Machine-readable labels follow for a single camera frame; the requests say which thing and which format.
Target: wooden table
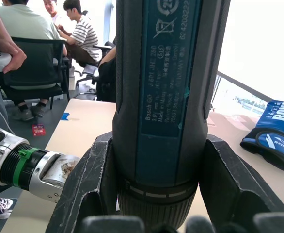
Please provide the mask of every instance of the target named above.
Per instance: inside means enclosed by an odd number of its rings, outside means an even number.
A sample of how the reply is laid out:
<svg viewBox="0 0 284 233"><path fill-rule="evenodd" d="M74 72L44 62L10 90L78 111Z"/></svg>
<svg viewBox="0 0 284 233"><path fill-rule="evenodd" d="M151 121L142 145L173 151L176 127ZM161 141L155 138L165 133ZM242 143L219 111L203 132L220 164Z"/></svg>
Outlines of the wooden table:
<svg viewBox="0 0 284 233"><path fill-rule="evenodd" d="M60 121L46 149L82 157L98 135L112 130L115 104L72 99L65 111L69 121ZM231 148L255 168L284 203L284 171L268 164L261 156L246 152L239 143L255 127L257 118L210 113L209 134L228 142ZM2 233L43 233L55 204L23 191ZM189 216L208 217L199 190Z"/></svg>

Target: striped shirt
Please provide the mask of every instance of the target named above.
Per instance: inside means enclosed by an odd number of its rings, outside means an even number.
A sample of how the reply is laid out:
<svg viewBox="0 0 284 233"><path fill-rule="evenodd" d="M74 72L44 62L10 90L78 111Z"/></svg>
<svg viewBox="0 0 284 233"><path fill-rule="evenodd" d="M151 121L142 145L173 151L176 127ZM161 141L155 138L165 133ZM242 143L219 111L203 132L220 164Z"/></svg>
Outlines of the striped shirt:
<svg viewBox="0 0 284 233"><path fill-rule="evenodd" d="M77 41L77 45L96 61L99 62L102 58L102 51L94 48L98 44L97 33L91 25L91 20L82 15L77 23L71 37Z"/></svg>

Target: cordless screwdriver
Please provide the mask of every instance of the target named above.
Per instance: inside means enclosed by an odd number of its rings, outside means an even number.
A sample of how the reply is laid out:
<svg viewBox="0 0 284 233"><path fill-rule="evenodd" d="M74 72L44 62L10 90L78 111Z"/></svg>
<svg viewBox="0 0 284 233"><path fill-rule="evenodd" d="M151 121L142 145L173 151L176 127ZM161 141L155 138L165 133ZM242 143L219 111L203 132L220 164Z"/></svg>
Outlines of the cordless screwdriver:
<svg viewBox="0 0 284 233"><path fill-rule="evenodd" d="M178 228L207 136L228 0L118 0L113 146L122 214Z"/></svg>

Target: man in striped shirt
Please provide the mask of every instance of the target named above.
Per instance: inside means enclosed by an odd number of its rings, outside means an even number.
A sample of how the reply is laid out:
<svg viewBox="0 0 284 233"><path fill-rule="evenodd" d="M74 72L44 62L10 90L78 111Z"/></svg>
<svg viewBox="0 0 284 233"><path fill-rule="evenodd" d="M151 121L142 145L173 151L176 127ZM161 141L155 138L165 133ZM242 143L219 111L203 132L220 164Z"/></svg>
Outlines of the man in striped shirt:
<svg viewBox="0 0 284 233"><path fill-rule="evenodd" d="M68 56L78 63L97 65L102 58L102 51L94 48L98 37L91 25L91 20L82 14L79 0L66 0L63 4L68 17L77 22L73 33L60 29L60 36L67 40Z"/></svg>

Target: blue label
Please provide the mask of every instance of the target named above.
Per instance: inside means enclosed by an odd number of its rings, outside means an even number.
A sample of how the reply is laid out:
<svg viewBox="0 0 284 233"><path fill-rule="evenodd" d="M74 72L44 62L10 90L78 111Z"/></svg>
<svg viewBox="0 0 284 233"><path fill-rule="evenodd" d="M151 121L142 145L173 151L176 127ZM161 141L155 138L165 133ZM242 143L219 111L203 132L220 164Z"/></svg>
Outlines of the blue label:
<svg viewBox="0 0 284 233"><path fill-rule="evenodd" d="M284 137L276 133L263 133L258 138L259 142L270 149L284 155Z"/></svg>
<svg viewBox="0 0 284 233"><path fill-rule="evenodd" d="M200 0L145 0L136 180L171 186L198 32Z"/></svg>
<svg viewBox="0 0 284 233"><path fill-rule="evenodd" d="M268 128L284 133L284 102L271 101L258 121L256 128Z"/></svg>

